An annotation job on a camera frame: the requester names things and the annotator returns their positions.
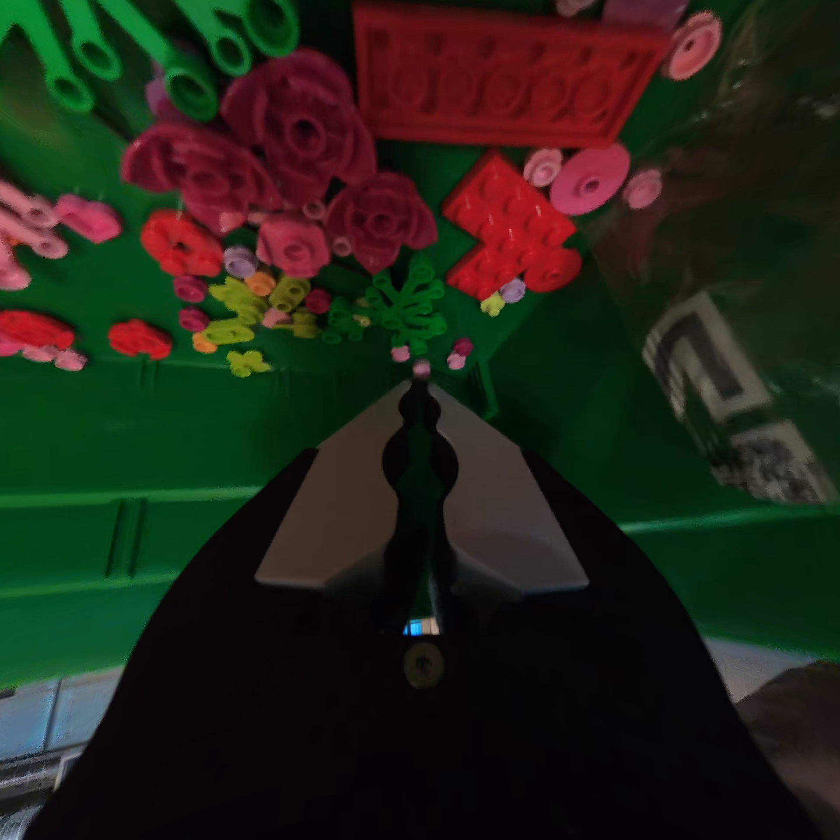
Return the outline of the pile of green lego stems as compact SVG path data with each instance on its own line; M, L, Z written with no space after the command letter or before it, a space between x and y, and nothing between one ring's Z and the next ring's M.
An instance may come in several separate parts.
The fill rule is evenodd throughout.
M299 44L298 10L290 1L175 1L175 9L193 27L213 65L227 77L250 72L254 54L288 56ZM1 36L22 34L43 71L49 95L64 109L87 114L96 100L71 65L100 81L119 81L123 62L106 38L98 10L116 25L162 72L164 93L175 108L199 122L215 119L219 96L214 73L204 58L174 40L131 1L58 2L67 30L67 46L49 15L46 2L3 1Z

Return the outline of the clear plastic bag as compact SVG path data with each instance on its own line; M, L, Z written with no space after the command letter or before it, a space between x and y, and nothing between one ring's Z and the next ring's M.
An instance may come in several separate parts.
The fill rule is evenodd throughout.
M650 374L725 487L838 505L838 2L721 4L660 101L663 188L584 233Z

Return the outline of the large pink round lego plate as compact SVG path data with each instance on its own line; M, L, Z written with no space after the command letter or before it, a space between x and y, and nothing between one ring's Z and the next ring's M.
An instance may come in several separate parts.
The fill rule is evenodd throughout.
M572 155L553 180L549 199L567 216L589 214L611 200L627 180L631 155L620 142Z
M719 16L711 10L694 13L674 32L661 75L672 81L685 81L695 76L717 54L722 37Z

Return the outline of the red notched lego plate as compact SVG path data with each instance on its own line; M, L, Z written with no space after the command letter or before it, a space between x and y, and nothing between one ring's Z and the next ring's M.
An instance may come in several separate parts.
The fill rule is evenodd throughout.
M446 271L449 286L483 301L521 278L538 253L566 246L571 220L528 184L507 156L490 149L441 205L443 218L476 240Z

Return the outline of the green lego leaf piece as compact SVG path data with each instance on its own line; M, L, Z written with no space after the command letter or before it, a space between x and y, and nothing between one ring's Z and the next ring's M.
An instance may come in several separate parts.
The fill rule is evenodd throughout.
M448 322L438 309L444 296L445 283L424 252L409 259L399 288L390 270L384 269L373 276L364 293L378 323L391 334L392 347L407 348L412 356L425 355L429 343L446 334Z

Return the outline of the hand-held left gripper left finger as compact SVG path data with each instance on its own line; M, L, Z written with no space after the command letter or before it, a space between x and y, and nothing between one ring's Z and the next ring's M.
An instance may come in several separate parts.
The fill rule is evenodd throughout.
M405 381L325 438L255 573L276 589L318 591L380 571L387 550L421 542L422 524L385 473L406 422Z

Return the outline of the dark pink lego rose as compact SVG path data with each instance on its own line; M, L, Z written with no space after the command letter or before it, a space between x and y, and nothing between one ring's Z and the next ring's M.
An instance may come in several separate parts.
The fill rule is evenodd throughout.
M377 173L375 142L346 73L310 48L270 59L226 89L219 115L236 140L262 156L287 204L321 201L330 183Z
M347 241L372 275L393 266L403 246L419 251L438 241L435 215L412 179L390 171L345 186L328 205L323 225L331 237Z
M156 122L123 153L121 176L150 193L180 193L185 210L220 238L246 225L252 212L275 213L284 204L249 150L201 123Z

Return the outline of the cluster of light pink lego pieces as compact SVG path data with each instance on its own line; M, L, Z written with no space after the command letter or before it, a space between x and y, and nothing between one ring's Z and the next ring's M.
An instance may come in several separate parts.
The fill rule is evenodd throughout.
M36 256L58 260L69 253L69 246L57 233L64 226L94 245L121 235L120 215L110 205L64 194L55 203L29 195L15 184L1 181L1 289L21 291L32 278L16 258L17 246L28 247Z

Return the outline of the large red lego plate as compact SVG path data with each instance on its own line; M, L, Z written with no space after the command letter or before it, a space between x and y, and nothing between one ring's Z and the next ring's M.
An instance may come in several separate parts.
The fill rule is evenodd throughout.
M657 27L353 2L356 87L378 140L604 149L669 52Z

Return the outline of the red round lego plate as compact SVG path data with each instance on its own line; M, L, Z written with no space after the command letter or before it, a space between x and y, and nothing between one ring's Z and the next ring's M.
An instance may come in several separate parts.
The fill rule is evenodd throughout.
M522 274L529 291L546 294L567 286L578 276L583 259L574 248L545 250L535 256Z

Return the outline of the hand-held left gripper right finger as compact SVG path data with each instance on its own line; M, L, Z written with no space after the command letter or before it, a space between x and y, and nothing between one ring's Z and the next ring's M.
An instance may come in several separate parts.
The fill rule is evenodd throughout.
M428 387L428 398L439 411L435 432L455 461L442 505L439 603L585 590L589 577L520 447L438 386Z

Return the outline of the small pink round lego plate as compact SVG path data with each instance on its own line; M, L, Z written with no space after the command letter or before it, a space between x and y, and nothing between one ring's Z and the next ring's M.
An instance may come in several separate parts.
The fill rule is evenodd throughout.
M657 167L639 170L629 177L623 187L622 200L634 211L654 204L664 188L662 171Z
M564 154L558 148L531 150L522 165L522 177L531 186L541 190L550 186L560 174Z

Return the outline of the green plastic bin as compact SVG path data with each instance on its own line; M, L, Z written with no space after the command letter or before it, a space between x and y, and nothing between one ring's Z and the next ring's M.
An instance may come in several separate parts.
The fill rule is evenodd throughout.
M170 281L139 224L169 202L119 182L123 142L63 112L15 36L2 53L3 171L37 193L114 206L127 234L69 237L25 258L33 285L2 294L77 330L83 371L2 359L2 686L122 663L175 575L305 447L407 377L397 364L237 378L176 337ZM659 80L623 141L643 146L691 89ZM838 505L789 505L723 486L676 420L587 254L572 284L496 320L448 294L479 372L435 382L539 451L648 554L702 634L838 659ZM175 336L167 360L114 353L138 317Z

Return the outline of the pile of small mixed lego bits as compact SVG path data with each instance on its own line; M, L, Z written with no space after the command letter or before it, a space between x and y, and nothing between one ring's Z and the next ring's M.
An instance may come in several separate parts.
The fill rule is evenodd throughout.
M426 250L401 253L387 269L396 287L403 284L416 252L432 259ZM239 377L280 369L325 372L346 364L371 370L421 358L433 370L448 372L448 357L466 334L445 311L451 302L446 284L437 307L448 330L429 343L425 355L412 356L407 348L392 347L391 334L364 299L373 276L353 257L334 259L311 279L293 278L261 263L250 283L225 274L206 282L204 298L183 301L178 319L194 351Z

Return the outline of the small pink lego rose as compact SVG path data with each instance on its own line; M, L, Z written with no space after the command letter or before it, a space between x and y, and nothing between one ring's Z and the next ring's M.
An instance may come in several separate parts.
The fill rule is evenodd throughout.
M314 278L332 259L320 222L299 213L274 213L259 226L256 256L293 278Z

